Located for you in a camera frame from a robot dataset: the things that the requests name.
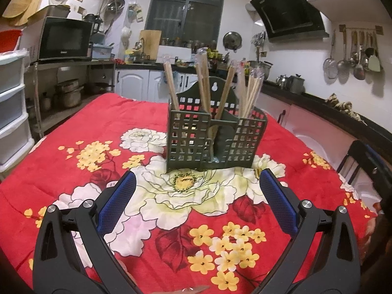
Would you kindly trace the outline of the chopstick pair crossing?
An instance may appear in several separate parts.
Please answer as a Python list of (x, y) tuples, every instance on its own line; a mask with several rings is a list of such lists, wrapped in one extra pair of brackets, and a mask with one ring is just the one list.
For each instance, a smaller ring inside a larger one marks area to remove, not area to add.
[(246, 82), (245, 63), (239, 62), (236, 66), (236, 75), (239, 118), (249, 118), (264, 82), (264, 72), (261, 68), (252, 68), (248, 74), (248, 82)]

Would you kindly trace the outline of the wooden chopstick pair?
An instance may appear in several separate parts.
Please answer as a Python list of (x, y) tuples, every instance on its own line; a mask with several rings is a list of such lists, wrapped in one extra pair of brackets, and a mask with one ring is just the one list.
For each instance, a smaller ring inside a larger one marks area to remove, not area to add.
[(163, 68), (165, 71), (167, 85), (170, 90), (170, 96), (171, 96), (173, 108), (174, 108), (174, 110), (179, 111), (179, 102), (178, 102), (178, 97), (177, 97), (176, 89), (175, 89), (175, 85), (174, 85), (172, 64), (170, 62), (170, 55), (168, 55), (168, 54), (163, 55)]

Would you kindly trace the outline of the black kitchen counter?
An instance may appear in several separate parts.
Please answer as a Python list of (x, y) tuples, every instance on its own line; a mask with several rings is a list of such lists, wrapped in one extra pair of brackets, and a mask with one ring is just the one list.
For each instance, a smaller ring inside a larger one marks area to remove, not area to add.
[[(161, 64), (119, 65), (114, 73), (114, 92), (129, 99), (167, 103), (170, 93), (163, 77)], [(265, 82), (257, 107), (329, 161), (342, 158), (349, 137), (367, 143), (384, 160), (391, 161), (390, 131), (365, 117), (356, 121), (321, 98), (294, 94)]]

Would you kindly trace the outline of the hanging steel ladle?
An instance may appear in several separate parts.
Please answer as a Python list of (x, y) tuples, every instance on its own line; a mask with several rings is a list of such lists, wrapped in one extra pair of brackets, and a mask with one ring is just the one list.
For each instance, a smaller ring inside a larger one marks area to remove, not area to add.
[(357, 59), (356, 66), (354, 67), (354, 77), (358, 80), (365, 80), (366, 72), (363, 68), (361, 57), (362, 57), (362, 46), (363, 46), (364, 32), (359, 31), (357, 34)]

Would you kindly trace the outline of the white spatula hanging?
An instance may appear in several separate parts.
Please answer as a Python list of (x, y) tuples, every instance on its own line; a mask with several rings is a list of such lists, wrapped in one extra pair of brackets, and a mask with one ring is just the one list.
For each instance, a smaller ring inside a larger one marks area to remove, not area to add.
[(380, 60), (375, 54), (375, 37), (375, 33), (370, 36), (368, 68), (373, 72), (381, 72)]

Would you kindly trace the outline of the hanging mesh strainer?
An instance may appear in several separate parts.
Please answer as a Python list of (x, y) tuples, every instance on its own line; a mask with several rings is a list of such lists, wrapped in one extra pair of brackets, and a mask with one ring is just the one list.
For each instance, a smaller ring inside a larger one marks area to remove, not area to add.
[(331, 36), (331, 47), (330, 54), (327, 59), (325, 59), (323, 63), (324, 75), (329, 80), (334, 80), (338, 77), (338, 65), (336, 60), (333, 58), (333, 52), (336, 44), (336, 31), (333, 31)]

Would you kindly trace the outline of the grey lidded pot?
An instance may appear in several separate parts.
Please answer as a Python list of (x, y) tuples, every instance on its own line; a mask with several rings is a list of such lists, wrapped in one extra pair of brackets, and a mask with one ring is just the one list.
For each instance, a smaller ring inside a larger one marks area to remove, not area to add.
[(288, 78), (288, 90), (293, 94), (302, 94), (305, 92), (304, 79), (301, 75), (295, 74)]

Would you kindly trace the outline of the red floral table cloth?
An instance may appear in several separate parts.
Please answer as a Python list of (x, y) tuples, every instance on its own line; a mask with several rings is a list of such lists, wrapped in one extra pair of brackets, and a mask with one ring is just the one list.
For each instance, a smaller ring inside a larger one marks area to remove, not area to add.
[(264, 169), (319, 208), (345, 206), (357, 238), (366, 235), (375, 212), (272, 118), (249, 168), (167, 172), (167, 112), (166, 104), (102, 95), (42, 138), (1, 183), (1, 250), (26, 282), (48, 207), (95, 199), (128, 170), (137, 188), (105, 241), (145, 293), (192, 285), (250, 293), (266, 277), (290, 238), (260, 190)]

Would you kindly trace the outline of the white plastic drawer unit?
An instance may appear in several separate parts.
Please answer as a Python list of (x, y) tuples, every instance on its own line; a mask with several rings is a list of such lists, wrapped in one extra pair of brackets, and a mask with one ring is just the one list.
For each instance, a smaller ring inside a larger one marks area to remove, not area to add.
[(35, 144), (26, 110), (24, 73), (30, 64), (25, 49), (1, 54), (1, 178), (21, 162)]

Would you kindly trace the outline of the steel cooking pot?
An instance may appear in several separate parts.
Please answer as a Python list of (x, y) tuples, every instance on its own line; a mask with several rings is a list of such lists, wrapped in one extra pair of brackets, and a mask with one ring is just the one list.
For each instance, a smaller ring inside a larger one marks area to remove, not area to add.
[(269, 78), (270, 70), (273, 66), (273, 63), (267, 61), (250, 61), (250, 66), (252, 68), (259, 68), (264, 74), (265, 79), (267, 80)]

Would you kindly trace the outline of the hanging pot lid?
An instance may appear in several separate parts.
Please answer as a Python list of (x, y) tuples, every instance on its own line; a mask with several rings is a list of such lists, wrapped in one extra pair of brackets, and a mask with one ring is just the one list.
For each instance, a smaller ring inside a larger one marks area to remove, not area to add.
[(238, 32), (230, 31), (222, 39), (225, 50), (238, 51), (242, 47), (242, 37)]

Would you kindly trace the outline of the black microwave oven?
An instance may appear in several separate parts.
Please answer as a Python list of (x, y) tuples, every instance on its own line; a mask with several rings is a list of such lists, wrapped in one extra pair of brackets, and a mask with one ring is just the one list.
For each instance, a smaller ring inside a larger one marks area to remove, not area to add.
[(22, 31), (20, 48), (31, 61), (84, 60), (88, 58), (92, 23), (45, 17)]

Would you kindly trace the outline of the red plastic basin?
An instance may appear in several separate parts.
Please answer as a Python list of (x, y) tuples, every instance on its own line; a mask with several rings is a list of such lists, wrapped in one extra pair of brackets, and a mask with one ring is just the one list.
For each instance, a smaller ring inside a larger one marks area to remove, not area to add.
[(22, 31), (11, 29), (0, 32), (0, 53), (14, 51)]

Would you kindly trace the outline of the wooden cutting board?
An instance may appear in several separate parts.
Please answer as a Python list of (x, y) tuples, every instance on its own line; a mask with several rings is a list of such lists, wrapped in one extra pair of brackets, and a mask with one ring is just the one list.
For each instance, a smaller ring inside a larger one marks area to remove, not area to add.
[(140, 38), (144, 40), (144, 54), (150, 60), (155, 61), (158, 57), (158, 49), (161, 41), (161, 31), (141, 30)]

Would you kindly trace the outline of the round bamboo board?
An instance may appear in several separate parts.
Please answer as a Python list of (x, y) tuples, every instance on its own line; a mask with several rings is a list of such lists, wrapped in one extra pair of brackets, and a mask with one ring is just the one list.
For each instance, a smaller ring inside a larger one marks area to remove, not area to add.
[(21, 27), (26, 25), (28, 18), (34, 15), (42, 0), (11, 0), (1, 17), (1, 24), (10, 27)]

